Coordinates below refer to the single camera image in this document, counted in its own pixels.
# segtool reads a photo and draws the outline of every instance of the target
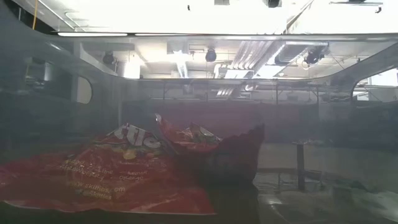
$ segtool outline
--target red chip bag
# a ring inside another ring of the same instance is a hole
[[[1,166],[0,200],[64,212],[214,213],[192,174],[153,134],[129,124],[79,150]]]
[[[183,131],[157,116],[164,136],[170,141],[180,161],[205,179],[252,181],[257,172],[257,157],[264,140],[264,126],[247,134],[220,139],[205,128],[191,123]]]

